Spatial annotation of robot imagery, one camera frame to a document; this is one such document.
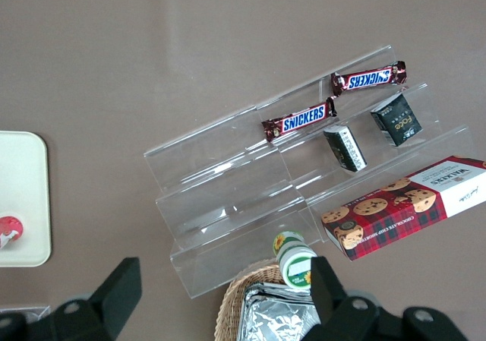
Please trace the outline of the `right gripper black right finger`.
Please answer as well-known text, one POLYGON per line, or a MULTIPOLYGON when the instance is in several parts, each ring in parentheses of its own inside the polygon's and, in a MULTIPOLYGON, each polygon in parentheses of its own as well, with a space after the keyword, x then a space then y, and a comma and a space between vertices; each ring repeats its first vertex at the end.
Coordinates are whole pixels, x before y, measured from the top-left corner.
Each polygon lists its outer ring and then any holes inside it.
POLYGON ((410 307, 397 317, 364 295, 348 295, 325 257, 311 259, 311 297, 320 323, 304 340, 465 340, 443 312, 410 307))

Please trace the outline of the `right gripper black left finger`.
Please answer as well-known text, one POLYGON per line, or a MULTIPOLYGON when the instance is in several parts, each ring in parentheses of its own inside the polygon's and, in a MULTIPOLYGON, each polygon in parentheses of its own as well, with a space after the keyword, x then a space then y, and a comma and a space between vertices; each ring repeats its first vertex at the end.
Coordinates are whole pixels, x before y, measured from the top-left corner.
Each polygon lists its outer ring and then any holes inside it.
POLYGON ((126 257, 87 299, 60 305, 28 323, 20 312, 1 315, 2 340, 115 340, 142 296, 140 259, 126 257))

